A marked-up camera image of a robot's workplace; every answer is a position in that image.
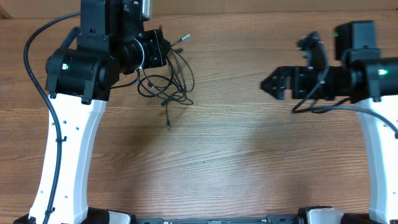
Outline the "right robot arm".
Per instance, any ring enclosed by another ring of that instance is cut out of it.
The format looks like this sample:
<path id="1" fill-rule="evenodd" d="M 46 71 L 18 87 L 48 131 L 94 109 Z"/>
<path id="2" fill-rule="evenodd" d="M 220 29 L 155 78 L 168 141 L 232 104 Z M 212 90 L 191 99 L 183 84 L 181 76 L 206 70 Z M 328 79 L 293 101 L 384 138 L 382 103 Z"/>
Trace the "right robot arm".
<path id="1" fill-rule="evenodd" d="M 356 112 L 363 132 L 370 183 L 367 213 L 327 206 L 303 207 L 285 223 L 397 222 L 397 59 L 384 58 L 377 46 L 373 21 L 351 21 L 335 27 L 335 58 L 329 64 L 318 32 L 297 42 L 305 66 L 276 68 L 260 87 L 283 100 L 292 91 L 294 114 Z"/>

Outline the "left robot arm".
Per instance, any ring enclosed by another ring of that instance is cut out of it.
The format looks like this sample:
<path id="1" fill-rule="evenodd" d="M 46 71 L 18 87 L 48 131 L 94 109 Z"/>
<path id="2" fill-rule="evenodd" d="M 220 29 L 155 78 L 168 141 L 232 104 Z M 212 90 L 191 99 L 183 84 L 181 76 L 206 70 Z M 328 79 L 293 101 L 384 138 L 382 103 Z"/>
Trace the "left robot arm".
<path id="1" fill-rule="evenodd" d="M 49 131 L 34 203 L 19 223 L 135 223 L 134 215 L 92 208 L 87 184 L 96 132 L 120 74 L 163 67 L 170 48 L 161 29 L 145 30 L 150 0 L 81 2 L 80 25 L 47 59 L 38 92 Z"/>

